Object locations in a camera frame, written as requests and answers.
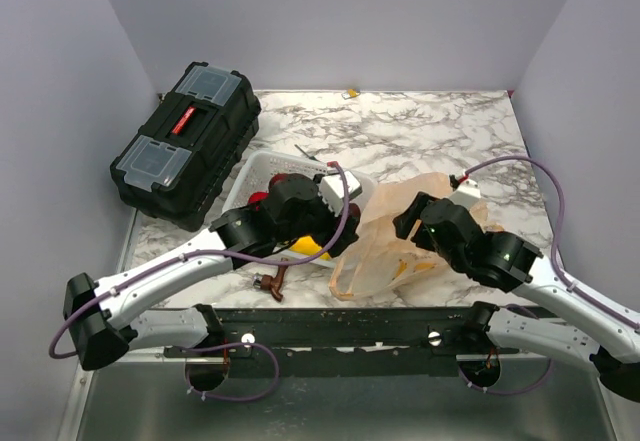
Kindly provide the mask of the small grey hex key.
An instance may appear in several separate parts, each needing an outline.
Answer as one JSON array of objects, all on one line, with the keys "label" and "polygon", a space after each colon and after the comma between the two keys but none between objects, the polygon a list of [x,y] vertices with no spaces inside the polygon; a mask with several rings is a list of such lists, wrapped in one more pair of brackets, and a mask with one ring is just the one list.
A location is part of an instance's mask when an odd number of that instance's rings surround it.
[{"label": "small grey hex key", "polygon": [[316,156],[311,155],[310,153],[308,153],[307,151],[305,151],[305,150],[304,150],[301,146],[299,146],[298,144],[294,144],[294,147],[295,147],[295,148],[296,148],[296,149],[297,149],[297,150],[298,150],[298,151],[299,151],[299,152],[300,152],[304,157],[306,157],[307,159],[310,159],[310,160],[315,161],[315,162],[320,162],[320,160],[319,160]]}]

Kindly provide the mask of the black mounting rail base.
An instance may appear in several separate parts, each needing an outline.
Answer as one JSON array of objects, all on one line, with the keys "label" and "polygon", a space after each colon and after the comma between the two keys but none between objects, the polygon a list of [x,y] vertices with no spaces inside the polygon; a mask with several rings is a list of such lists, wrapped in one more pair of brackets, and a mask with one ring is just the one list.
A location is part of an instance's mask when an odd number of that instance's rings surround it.
[{"label": "black mounting rail base", "polygon": [[488,339],[489,304],[463,308],[218,309],[197,348],[165,349],[196,376],[356,377],[464,373],[492,385],[514,354]]}]

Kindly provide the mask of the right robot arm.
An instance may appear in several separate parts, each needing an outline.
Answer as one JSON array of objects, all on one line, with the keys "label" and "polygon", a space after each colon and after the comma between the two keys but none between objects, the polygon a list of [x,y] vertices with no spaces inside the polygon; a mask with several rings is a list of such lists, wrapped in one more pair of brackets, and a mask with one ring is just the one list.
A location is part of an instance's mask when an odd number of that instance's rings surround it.
[{"label": "right robot arm", "polygon": [[513,293],[560,318],[554,324],[495,309],[460,328],[469,351],[515,348],[583,367],[609,391],[639,399],[639,314],[590,288],[539,248],[506,231],[483,230],[469,210],[448,198],[416,195],[393,220],[395,234],[434,252],[451,269],[490,288]]}]

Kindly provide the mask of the white plastic basket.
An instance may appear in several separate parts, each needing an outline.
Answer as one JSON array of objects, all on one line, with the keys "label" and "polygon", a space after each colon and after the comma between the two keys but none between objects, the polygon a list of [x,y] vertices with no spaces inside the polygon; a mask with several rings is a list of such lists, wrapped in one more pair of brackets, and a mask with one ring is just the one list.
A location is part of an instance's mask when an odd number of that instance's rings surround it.
[{"label": "white plastic basket", "polygon": [[[362,193],[355,199],[355,203],[364,212],[378,183],[368,174],[349,168],[362,186]],[[329,171],[326,163],[314,161],[302,157],[279,153],[270,150],[257,150],[249,155],[239,171],[236,180],[231,187],[229,195],[222,207],[222,212],[239,208],[248,204],[250,195],[256,192],[266,192],[269,181],[276,174],[300,173],[312,178],[316,174],[325,174]],[[285,250],[281,253],[287,259],[303,258],[305,255]],[[312,261],[322,267],[335,267],[336,259],[318,258]]]}]

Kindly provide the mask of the red fake tomato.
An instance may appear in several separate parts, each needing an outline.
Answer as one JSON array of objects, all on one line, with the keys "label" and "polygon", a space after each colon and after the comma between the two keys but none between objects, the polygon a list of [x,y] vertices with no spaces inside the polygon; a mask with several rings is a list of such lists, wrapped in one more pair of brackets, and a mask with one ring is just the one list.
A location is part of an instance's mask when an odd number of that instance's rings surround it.
[{"label": "red fake tomato", "polygon": [[264,200],[267,196],[268,196],[267,192],[264,192],[264,191],[255,192],[249,197],[248,203],[249,204],[258,203],[258,202]]}]

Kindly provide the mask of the black plastic toolbox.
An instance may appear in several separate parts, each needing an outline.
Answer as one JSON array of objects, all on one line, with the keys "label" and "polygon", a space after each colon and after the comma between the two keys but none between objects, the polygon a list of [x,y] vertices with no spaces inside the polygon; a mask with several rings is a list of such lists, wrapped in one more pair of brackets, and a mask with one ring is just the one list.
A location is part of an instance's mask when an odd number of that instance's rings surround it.
[{"label": "black plastic toolbox", "polygon": [[259,130],[261,105],[238,71],[193,62],[110,165],[120,199],[195,232]]}]

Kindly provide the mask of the aluminium rail extrusion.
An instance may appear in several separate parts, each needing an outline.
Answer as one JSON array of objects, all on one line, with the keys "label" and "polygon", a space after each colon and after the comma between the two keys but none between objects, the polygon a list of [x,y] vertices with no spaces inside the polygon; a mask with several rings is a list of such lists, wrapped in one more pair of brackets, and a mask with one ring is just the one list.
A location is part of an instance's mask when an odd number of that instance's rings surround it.
[{"label": "aluminium rail extrusion", "polygon": [[114,361],[117,363],[164,363],[179,361],[179,358],[169,358],[162,350],[137,350],[126,353],[124,356]]}]

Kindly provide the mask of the dark maroon fake fruit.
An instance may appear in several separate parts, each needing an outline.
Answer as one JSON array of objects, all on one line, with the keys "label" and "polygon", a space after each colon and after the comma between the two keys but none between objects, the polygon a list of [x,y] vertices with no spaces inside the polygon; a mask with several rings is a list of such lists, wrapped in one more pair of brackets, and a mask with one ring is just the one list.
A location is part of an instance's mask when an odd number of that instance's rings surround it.
[{"label": "dark maroon fake fruit", "polygon": [[360,220],[361,218],[361,210],[359,206],[355,203],[349,204],[349,216],[353,219]]}]

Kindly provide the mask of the red fake apple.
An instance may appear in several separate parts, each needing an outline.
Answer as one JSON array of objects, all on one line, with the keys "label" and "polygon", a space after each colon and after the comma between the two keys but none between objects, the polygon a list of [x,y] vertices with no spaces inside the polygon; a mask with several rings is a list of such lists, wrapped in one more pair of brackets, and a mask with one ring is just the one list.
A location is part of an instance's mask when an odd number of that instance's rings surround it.
[{"label": "red fake apple", "polygon": [[284,181],[288,177],[285,173],[279,173],[274,175],[269,181],[269,189],[272,189],[279,182]]}]

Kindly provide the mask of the brown faucet tap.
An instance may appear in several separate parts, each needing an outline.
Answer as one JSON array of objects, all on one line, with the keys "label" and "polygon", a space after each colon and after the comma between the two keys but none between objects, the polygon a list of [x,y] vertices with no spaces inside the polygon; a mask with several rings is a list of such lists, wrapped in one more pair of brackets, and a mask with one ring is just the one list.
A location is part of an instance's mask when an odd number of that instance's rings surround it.
[{"label": "brown faucet tap", "polygon": [[281,289],[287,269],[287,266],[280,265],[275,275],[256,274],[253,277],[253,286],[258,290],[268,292],[276,302],[282,302],[283,294]]}]

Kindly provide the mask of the yellow fake bell pepper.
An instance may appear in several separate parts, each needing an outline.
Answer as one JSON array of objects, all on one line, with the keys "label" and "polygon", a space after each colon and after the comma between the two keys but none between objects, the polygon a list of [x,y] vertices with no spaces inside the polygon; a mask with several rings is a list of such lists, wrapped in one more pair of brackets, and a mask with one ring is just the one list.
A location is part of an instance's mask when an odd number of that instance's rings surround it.
[{"label": "yellow fake bell pepper", "polygon": [[312,237],[306,236],[299,238],[289,249],[296,258],[306,258],[316,255],[322,250],[322,247],[318,245]]}]

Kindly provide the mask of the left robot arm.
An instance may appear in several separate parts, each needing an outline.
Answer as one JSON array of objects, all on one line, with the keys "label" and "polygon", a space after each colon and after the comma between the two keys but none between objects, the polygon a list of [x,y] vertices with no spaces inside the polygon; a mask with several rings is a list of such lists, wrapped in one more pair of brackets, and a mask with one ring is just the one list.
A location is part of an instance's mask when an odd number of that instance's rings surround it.
[{"label": "left robot arm", "polygon": [[334,169],[309,178],[275,175],[264,198],[225,211],[181,246],[119,274],[92,279],[80,273],[66,283],[63,327],[73,356],[86,371],[111,365],[131,350],[151,347],[194,349],[214,354],[224,336],[211,309],[175,313],[154,306],[207,278],[248,263],[276,265],[280,245],[311,237],[321,253],[341,254],[357,240],[359,210],[354,199],[361,183],[349,171]]}]

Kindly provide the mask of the orange translucent plastic bag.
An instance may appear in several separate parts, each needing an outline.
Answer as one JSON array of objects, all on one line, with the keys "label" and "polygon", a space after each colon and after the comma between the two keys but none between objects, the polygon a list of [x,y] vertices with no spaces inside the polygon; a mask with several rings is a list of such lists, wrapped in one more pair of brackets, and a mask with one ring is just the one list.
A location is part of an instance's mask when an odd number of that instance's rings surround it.
[{"label": "orange translucent plastic bag", "polygon": [[359,239],[336,260],[329,281],[329,290],[335,298],[356,301],[451,270],[436,253],[396,237],[393,219],[404,212],[420,192],[446,198],[453,193],[453,188],[449,177],[441,172],[381,183],[375,188],[361,214]]}]

